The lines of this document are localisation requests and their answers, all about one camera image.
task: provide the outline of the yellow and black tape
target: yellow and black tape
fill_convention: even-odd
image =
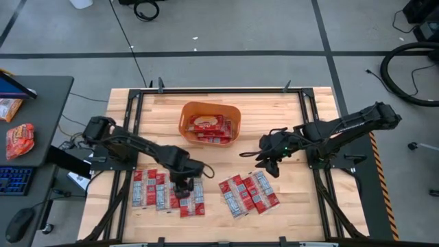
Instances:
[[[385,209],[387,210],[387,214],[389,216],[389,222],[390,222],[390,229],[392,230],[393,233],[393,240],[398,241],[399,240],[398,230],[396,229],[395,217],[393,216],[392,205],[390,204],[389,190],[385,183],[383,166],[381,164],[381,159],[379,158],[379,154],[378,154],[377,141],[375,141],[375,135],[372,132],[369,133],[369,136],[370,136],[370,142],[372,143],[373,153],[375,156],[375,163],[377,164],[378,177],[381,183],[381,189],[383,190]]]

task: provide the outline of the wooden table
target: wooden table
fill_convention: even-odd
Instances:
[[[334,96],[330,87],[313,88],[318,113],[322,120],[338,118]],[[113,89],[108,103],[108,117],[118,125],[123,116],[129,89]],[[181,108],[190,101],[212,102],[238,107],[242,113],[241,134],[229,148],[213,148],[186,142],[178,132]],[[158,144],[177,145],[186,149],[191,158],[208,163],[215,170],[215,177],[203,177],[206,215],[180,218],[176,213],[157,213],[154,207],[132,210],[131,195],[128,201],[123,242],[277,242],[279,236],[288,241],[324,240],[320,211],[313,175],[307,167],[305,152],[299,151],[280,163],[281,175],[268,180],[281,205],[265,215],[253,213],[234,220],[221,201],[218,183],[233,175],[254,171],[254,157],[241,158],[241,152],[258,150],[259,138],[273,128],[302,124],[298,97],[291,94],[196,94],[196,95],[148,95],[143,100],[139,135]],[[139,155],[138,169],[157,167],[154,160]],[[78,239],[87,236],[105,213],[114,172],[104,172],[96,178],[88,191],[84,215]],[[363,234],[368,234],[355,179],[340,170],[333,169],[333,182],[338,204],[348,219]],[[335,227],[327,206],[332,235]],[[111,237],[115,236],[119,213],[113,218]]]

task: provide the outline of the laptop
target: laptop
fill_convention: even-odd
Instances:
[[[0,71],[0,98],[36,99],[36,94],[31,89],[27,89],[16,80]]]

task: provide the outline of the concrete floor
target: concrete floor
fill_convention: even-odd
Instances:
[[[96,0],[91,7],[76,10],[67,0],[5,0],[0,8],[0,33],[9,30],[6,27],[8,23],[11,26],[10,18],[20,1],[25,2],[23,9],[10,32],[6,32],[7,38],[0,38],[0,67],[20,75],[72,75],[72,92],[96,99],[108,99],[111,88],[143,86],[133,59],[126,55],[130,49],[108,1]],[[167,87],[174,87],[282,86],[291,80],[291,86],[332,86],[341,111],[345,108],[343,102],[348,112],[375,101],[391,104],[403,121],[396,130],[375,134],[400,238],[439,243],[439,199],[427,194],[428,189],[439,188],[439,166],[435,162],[439,153],[422,149],[411,152],[406,146],[411,141],[439,145],[435,128],[438,110],[406,104],[368,75],[366,69],[379,72],[382,57],[354,53],[332,57],[323,52],[388,51],[416,41],[413,34],[392,28],[393,14],[406,3],[169,0],[158,2],[161,14],[151,23],[140,22],[130,8],[117,2],[115,9],[134,51],[144,52],[138,61],[147,81],[161,76]],[[322,23],[316,18],[320,14]],[[396,24],[407,30],[411,27],[403,15],[398,15]],[[231,53],[176,53],[194,49]],[[233,53],[256,50],[259,52],[244,56]],[[150,53],[157,51],[164,57]],[[93,58],[88,53],[106,55]],[[20,54],[32,59],[14,59]],[[398,57],[390,64],[390,73],[410,91],[410,71],[428,64],[425,57]],[[420,97],[437,99],[439,69],[433,67],[415,75]],[[71,96],[64,114],[86,124],[91,116],[103,115],[105,109],[104,103]],[[60,125],[69,133],[83,130],[65,119]],[[65,139],[57,132],[54,144]],[[55,202],[49,221],[56,224],[56,229],[50,235],[38,233],[33,246],[74,242],[83,206],[83,202]]]

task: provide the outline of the keyboard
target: keyboard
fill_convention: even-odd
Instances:
[[[0,196],[26,196],[34,168],[0,167]]]

